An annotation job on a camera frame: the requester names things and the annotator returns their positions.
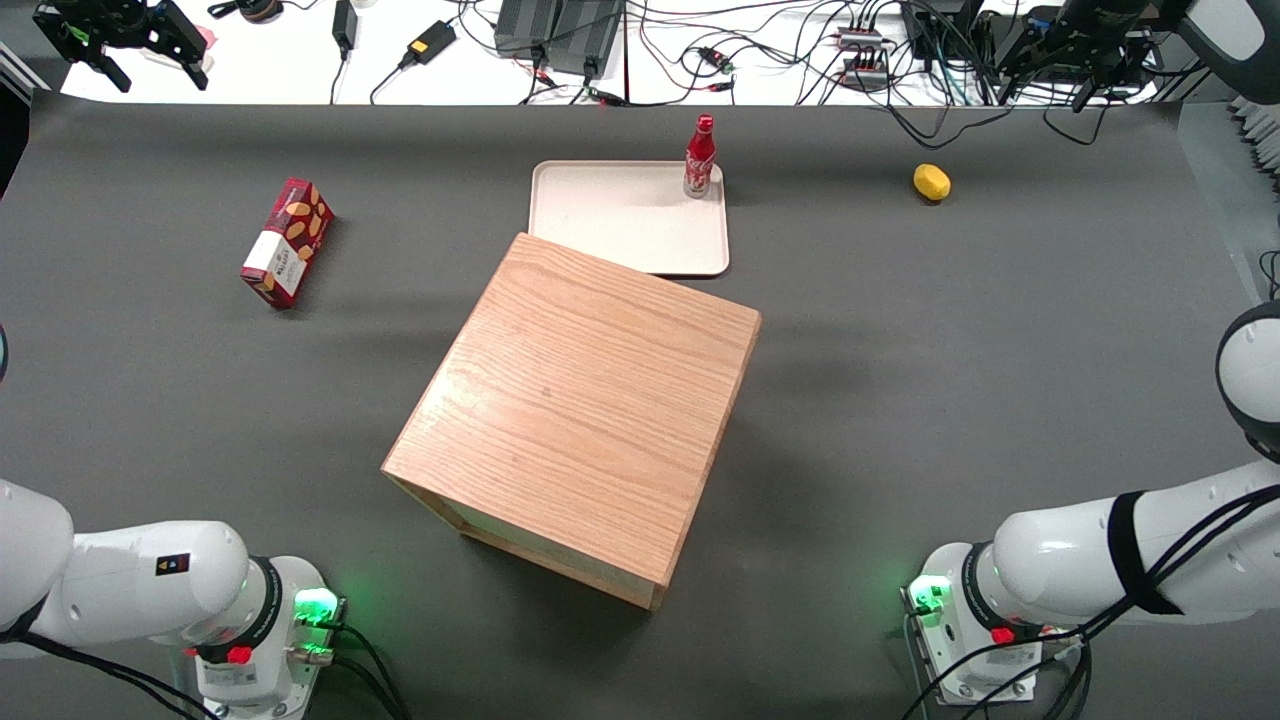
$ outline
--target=bottle label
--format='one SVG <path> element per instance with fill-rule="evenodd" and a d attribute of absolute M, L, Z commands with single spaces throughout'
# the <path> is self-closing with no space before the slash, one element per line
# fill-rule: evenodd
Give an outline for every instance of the bottle label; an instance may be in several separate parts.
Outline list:
<path fill-rule="evenodd" d="M 685 152 L 685 187 L 692 192 L 707 190 L 712 179 L 712 168 L 716 167 L 716 155 L 705 159 L 694 158 L 692 152 Z"/>

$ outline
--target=wooden box top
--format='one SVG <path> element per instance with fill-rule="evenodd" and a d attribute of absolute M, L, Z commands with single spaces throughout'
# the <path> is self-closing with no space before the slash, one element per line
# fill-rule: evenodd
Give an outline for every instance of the wooden box top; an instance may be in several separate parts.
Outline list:
<path fill-rule="evenodd" d="M 520 234 L 383 470 L 667 585 L 759 327 Z"/>

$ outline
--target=yellow lemon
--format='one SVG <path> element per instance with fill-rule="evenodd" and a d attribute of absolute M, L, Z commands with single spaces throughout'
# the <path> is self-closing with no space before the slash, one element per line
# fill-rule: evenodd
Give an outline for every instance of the yellow lemon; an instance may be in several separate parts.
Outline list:
<path fill-rule="evenodd" d="M 915 168 L 915 174 L 911 177 L 911 182 L 915 183 L 915 190 L 920 191 L 920 195 L 933 200 L 934 202 L 942 200 L 943 197 L 951 195 L 951 178 L 942 172 L 942 168 L 937 165 L 931 165 L 924 163 Z"/>

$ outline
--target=power adapter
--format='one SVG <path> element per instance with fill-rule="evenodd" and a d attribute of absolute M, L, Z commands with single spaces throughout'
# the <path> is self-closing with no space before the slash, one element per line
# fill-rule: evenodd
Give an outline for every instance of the power adapter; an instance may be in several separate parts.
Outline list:
<path fill-rule="evenodd" d="M 458 33 L 453 32 L 451 26 L 435 20 L 435 24 L 426 28 L 422 35 L 417 36 L 417 40 L 408 44 L 404 56 L 401 58 L 399 64 L 396 67 L 403 70 L 413 63 L 425 65 L 457 38 Z"/>
<path fill-rule="evenodd" d="M 338 0 L 333 8 L 333 41 L 338 44 L 343 60 L 356 47 L 356 24 L 358 22 L 351 0 Z"/>

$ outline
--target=red cookie box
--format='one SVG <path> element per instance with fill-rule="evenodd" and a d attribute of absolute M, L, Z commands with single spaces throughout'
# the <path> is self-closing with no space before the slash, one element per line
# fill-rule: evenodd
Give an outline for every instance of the red cookie box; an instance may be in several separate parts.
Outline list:
<path fill-rule="evenodd" d="M 315 184 L 289 178 L 244 259 L 241 279 L 273 307 L 293 307 L 333 218 L 333 209 Z"/>

